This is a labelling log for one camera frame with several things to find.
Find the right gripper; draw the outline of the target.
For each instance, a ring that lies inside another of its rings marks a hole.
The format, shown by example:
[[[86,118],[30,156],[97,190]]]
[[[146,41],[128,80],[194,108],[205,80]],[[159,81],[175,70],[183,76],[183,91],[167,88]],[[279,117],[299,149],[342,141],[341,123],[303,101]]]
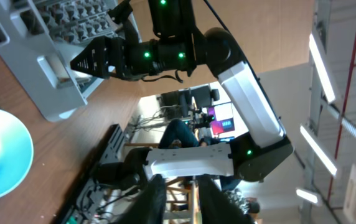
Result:
[[[75,58],[70,68],[97,78],[111,77],[125,81],[139,81],[140,75],[134,75],[128,68],[125,50],[130,44],[138,44],[139,37],[95,37]]]

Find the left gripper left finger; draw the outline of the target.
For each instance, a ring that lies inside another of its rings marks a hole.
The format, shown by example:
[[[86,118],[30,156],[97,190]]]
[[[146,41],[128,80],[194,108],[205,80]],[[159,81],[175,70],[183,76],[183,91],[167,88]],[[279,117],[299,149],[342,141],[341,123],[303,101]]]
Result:
[[[163,224],[166,210],[166,183],[162,175],[155,175],[113,224]]]

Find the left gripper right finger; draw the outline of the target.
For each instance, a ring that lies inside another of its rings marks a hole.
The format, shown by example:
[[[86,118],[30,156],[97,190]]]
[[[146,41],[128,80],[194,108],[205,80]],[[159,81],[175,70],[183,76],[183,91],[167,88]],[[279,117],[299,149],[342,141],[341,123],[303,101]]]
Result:
[[[219,190],[209,175],[196,177],[199,187],[200,211],[203,224],[254,224],[255,220],[244,214]]]

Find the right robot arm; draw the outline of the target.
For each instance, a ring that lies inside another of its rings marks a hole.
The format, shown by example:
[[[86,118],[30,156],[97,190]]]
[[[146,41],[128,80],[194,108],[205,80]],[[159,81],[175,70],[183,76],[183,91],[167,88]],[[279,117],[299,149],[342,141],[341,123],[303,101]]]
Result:
[[[206,65],[229,96],[248,132],[228,142],[185,149],[134,149],[116,165],[115,180],[146,182],[156,175],[232,176],[247,182],[264,179],[292,152],[293,146],[241,47],[223,27],[201,32],[190,1],[149,1],[155,38],[140,42],[123,1],[108,11],[124,37],[93,39],[70,67],[93,77],[155,81],[164,71],[191,75]]]

